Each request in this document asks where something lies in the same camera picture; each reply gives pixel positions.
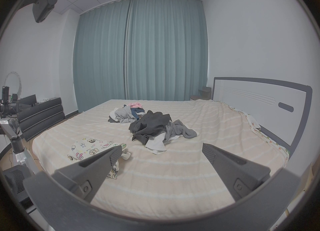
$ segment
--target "wooden floor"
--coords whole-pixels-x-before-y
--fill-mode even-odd
[[[55,124],[54,126],[56,126],[56,125],[58,125],[58,124],[61,124],[61,123],[63,123],[63,122],[66,121],[66,120],[67,120],[67,119],[64,119],[64,120],[62,120],[61,122]],[[38,169],[39,169],[39,170],[43,170],[43,168],[42,168],[42,166],[41,166],[41,164],[40,164],[40,162],[39,162],[38,157],[36,157],[35,154],[34,154],[33,151],[32,151],[32,143],[33,143],[33,140],[34,140],[36,137],[34,137],[33,139],[31,139],[30,141],[26,141],[25,139],[22,139],[22,143],[23,143],[24,147],[30,151],[30,153],[31,153],[31,155],[32,155],[32,157],[33,157],[33,159],[34,159],[34,161],[35,161],[35,164],[38,166]],[[1,168],[2,170],[9,169],[9,168],[11,168],[11,167],[13,166],[12,162],[13,162],[13,155],[12,155],[12,148],[11,148],[11,149],[0,159],[0,168]]]

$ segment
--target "black drawer cabinet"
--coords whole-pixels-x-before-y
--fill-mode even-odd
[[[42,131],[50,128],[65,118],[63,107],[61,105],[61,98],[53,98],[17,114],[17,119],[22,131],[22,137],[25,138],[26,141],[31,140]]]

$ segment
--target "gray headboard frame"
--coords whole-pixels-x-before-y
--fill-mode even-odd
[[[294,136],[294,139],[291,143],[291,145],[287,144],[285,141],[283,141],[281,138],[279,138],[274,133],[270,132],[268,129],[261,126],[261,131],[269,136],[272,140],[277,142],[279,145],[285,147],[290,151],[290,157],[292,156],[293,152],[297,148],[299,141],[302,137],[302,134],[304,132],[304,129],[307,124],[307,120],[309,117],[310,112],[310,106],[311,106],[311,99],[312,99],[312,88],[308,85],[302,85],[294,82],[289,81],[282,81],[282,80],[275,80],[275,79],[267,79],[267,78],[252,78],[252,77],[215,77],[213,81],[213,89],[212,89],[212,100],[214,99],[214,85],[217,80],[235,80],[235,81],[249,81],[249,82],[257,82],[257,83],[264,83],[264,84],[272,84],[272,85],[279,85],[284,87],[289,87],[293,89],[297,89],[300,91],[306,92],[306,100],[304,103],[304,108],[302,112],[302,117],[300,120],[300,124],[298,127],[298,130],[296,132],[296,135]]]

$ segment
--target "bed sheet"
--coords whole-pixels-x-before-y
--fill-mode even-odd
[[[112,213],[141,219],[179,219],[199,216],[234,202],[222,180],[202,153],[202,143],[213,144],[248,160],[266,165],[271,175],[287,163],[280,147],[254,133],[244,113],[214,101],[139,101],[153,112],[169,113],[200,135],[180,137],[155,155],[131,141],[129,124],[109,123],[109,113],[129,100],[110,100],[43,132],[33,141],[33,152],[50,174],[70,165],[71,145],[78,139],[126,143],[131,153],[119,160],[116,180],[106,179],[91,204]]]

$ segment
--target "black camera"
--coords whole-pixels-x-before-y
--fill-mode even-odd
[[[9,86],[2,87],[2,98],[0,101],[0,118],[16,115],[21,110],[29,109],[30,107],[31,105],[19,104],[17,94],[12,94],[11,99],[9,99]]]

